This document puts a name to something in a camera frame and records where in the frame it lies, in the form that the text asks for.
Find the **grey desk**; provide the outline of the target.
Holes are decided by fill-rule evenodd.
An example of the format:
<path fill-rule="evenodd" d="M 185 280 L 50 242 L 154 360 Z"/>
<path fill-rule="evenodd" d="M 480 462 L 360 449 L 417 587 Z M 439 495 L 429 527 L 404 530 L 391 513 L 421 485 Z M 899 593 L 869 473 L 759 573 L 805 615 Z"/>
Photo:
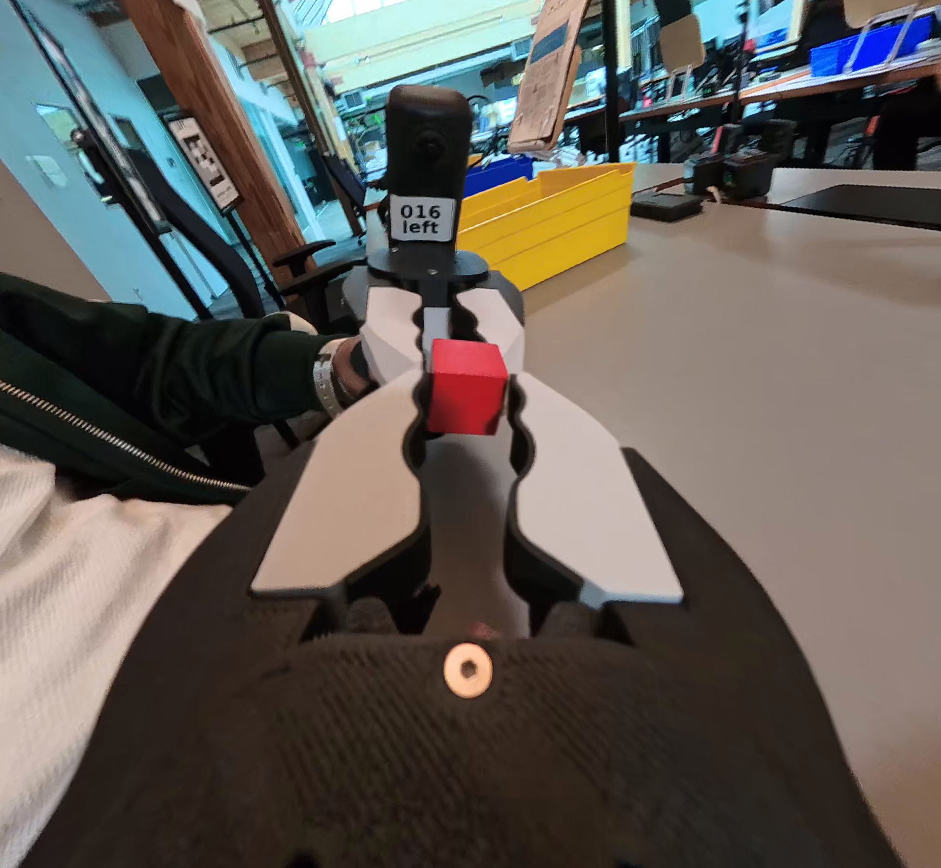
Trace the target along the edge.
<path fill-rule="evenodd" d="M 709 203 L 524 297 L 525 368 L 747 563 L 900 856 L 939 866 L 939 232 Z"/>

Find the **yellow plastic bin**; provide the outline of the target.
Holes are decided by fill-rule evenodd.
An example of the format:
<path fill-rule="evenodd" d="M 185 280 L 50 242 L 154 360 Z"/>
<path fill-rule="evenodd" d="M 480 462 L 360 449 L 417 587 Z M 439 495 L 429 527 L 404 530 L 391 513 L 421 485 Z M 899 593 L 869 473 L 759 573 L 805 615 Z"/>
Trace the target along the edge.
<path fill-rule="evenodd" d="M 470 196 L 456 247 L 533 288 L 626 243 L 636 167 L 547 169 Z"/>

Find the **person's left hand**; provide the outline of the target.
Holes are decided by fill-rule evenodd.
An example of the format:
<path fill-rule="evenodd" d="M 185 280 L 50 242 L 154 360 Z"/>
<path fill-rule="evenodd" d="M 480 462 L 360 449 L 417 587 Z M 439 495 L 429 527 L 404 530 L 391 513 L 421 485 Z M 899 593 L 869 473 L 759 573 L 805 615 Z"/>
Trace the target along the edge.
<path fill-rule="evenodd" d="M 342 407 L 357 404 L 378 388 L 359 336 L 332 340 L 328 351 L 331 380 Z"/>

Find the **small black pad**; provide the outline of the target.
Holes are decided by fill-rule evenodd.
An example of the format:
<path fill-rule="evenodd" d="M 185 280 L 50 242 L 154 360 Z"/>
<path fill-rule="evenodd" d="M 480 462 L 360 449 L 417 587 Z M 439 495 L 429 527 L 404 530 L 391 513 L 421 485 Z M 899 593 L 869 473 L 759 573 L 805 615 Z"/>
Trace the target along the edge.
<path fill-rule="evenodd" d="M 630 217 L 673 224 L 702 212 L 701 197 L 691 194 L 641 192 L 632 197 Z"/>

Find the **red cube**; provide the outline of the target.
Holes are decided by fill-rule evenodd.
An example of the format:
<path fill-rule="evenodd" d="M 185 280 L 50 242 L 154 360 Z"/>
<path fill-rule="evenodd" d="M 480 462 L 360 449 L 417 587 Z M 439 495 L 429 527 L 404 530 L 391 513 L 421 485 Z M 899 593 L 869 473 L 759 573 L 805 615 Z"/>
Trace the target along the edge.
<path fill-rule="evenodd" d="M 496 344 L 437 338 L 431 348 L 430 434 L 493 436 L 509 382 Z"/>

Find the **black battery charger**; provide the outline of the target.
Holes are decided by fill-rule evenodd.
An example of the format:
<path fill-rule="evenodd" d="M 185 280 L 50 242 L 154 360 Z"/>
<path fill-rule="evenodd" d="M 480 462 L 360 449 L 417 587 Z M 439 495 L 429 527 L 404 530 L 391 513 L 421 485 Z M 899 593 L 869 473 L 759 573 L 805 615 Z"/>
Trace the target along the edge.
<path fill-rule="evenodd" d="M 688 157 L 684 162 L 684 192 L 696 196 L 721 192 L 724 169 L 723 152 L 706 152 Z"/>
<path fill-rule="evenodd" d="M 766 196 L 779 155 L 745 146 L 723 158 L 722 192 L 728 201 Z"/>

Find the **cardboard sheet on stand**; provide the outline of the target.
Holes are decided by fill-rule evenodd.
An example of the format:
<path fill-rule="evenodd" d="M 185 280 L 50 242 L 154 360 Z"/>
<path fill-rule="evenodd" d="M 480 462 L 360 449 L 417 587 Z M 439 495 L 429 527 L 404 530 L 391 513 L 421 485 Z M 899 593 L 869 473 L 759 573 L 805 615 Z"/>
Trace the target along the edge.
<path fill-rule="evenodd" d="M 544 0 L 507 139 L 511 155 L 555 146 L 581 62 L 578 39 L 591 1 Z"/>

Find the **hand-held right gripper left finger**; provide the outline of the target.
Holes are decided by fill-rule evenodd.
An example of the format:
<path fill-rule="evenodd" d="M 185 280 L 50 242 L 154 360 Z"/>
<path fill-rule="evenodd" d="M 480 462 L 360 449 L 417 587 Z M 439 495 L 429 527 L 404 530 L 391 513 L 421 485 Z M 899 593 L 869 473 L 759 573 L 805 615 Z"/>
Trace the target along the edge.
<path fill-rule="evenodd" d="M 421 486 L 429 377 L 408 370 L 318 437 L 250 590 L 260 598 L 410 600 L 430 575 Z"/>

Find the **framed marker sign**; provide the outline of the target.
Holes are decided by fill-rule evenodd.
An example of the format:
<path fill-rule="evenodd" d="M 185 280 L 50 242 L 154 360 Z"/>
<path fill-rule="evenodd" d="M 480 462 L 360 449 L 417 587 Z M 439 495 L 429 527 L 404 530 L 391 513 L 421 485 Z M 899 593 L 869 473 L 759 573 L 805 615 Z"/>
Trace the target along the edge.
<path fill-rule="evenodd" d="M 218 213 L 228 216 L 235 211 L 243 201 L 241 192 L 196 117 L 181 112 L 164 122 Z"/>

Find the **blue plastic bin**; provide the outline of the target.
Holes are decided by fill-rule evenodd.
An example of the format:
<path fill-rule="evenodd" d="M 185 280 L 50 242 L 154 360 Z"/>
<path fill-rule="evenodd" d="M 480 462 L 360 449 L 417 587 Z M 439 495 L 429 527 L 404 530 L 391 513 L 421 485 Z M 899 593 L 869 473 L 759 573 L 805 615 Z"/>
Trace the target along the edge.
<path fill-rule="evenodd" d="M 480 161 L 468 169 L 464 199 L 500 187 L 516 180 L 532 180 L 535 160 L 527 155 L 501 156 L 490 159 L 484 166 Z"/>

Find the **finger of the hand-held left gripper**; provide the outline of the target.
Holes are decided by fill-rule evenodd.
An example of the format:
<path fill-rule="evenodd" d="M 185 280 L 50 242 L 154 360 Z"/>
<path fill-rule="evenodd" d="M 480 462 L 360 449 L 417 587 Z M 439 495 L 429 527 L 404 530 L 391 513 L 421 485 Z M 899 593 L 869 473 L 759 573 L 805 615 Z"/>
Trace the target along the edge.
<path fill-rule="evenodd" d="M 386 385 L 406 372 L 430 372 L 435 340 L 449 338 L 449 308 L 426 307 L 417 293 L 370 287 L 361 346 L 371 379 Z"/>
<path fill-rule="evenodd" d="M 512 376 L 524 370 L 525 307 L 515 286 L 476 286 L 459 292 L 456 304 L 473 319 L 480 339 L 496 345 Z"/>

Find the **small cardboard panel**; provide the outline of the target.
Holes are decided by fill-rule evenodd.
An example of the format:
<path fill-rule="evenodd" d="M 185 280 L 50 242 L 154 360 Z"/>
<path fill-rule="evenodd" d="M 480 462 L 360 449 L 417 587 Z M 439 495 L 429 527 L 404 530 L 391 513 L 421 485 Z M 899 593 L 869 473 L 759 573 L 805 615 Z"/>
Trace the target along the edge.
<path fill-rule="evenodd" d="M 659 42 L 665 70 L 670 74 L 695 70 L 705 61 L 699 16 L 692 12 L 669 24 L 661 23 Z"/>

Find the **person's left forearm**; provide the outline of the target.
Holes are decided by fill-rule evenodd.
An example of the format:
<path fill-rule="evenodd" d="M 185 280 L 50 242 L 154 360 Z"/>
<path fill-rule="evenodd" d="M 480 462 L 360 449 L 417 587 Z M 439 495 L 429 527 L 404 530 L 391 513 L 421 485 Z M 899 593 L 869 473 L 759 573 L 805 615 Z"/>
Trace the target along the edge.
<path fill-rule="evenodd" d="M 323 406 L 315 360 L 339 336 L 263 319 L 184 321 L 142 306 L 89 301 L 2 274 L 2 383 L 55 423 L 80 418 L 156 453 L 229 427 L 253 429 Z"/>

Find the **dark green zip jacket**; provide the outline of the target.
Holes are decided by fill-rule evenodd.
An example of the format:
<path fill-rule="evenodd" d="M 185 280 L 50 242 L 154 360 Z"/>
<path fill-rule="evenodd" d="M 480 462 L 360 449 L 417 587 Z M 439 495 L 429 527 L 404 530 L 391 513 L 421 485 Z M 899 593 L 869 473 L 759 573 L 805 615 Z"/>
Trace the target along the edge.
<path fill-rule="evenodd" d="M 2 416 L 28 430 L 24 452 L 34 453 L 68 470 L 101 482 L 112 482 L 119 495 L 156 501 L 236 504 L 250 485 L 218 479 L 197 461 L 178 464 L 112 434 L 77 413 L 31 391 L 1 382 Z"/>

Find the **blue storage bin with frame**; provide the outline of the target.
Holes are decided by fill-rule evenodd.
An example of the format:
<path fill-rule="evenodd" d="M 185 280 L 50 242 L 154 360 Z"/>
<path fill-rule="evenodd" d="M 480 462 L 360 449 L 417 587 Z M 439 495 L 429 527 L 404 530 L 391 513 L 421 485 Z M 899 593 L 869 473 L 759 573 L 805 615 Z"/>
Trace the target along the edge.
<path fill-rule="evenodd" d="M 899 21 L 871 27 L 866 31 L 860 46 L 856 45 L 860 33 L 821 44 L 811 49 L 809 53 L 810 75 L 811 77 L 841 75 L 845 73 L 848 63 L 852 63 L 852 72 L 883 65 L 888 61 L 889 54 L 896 45 L 901 31 L 904 31 L 905 35 L 900 40 L 897 51 L 893 52 L 894 58 L 904 58 L 913 54 L 923 42 L 933 36 L 934 13 L 916 15 L 909 25 Z"/>

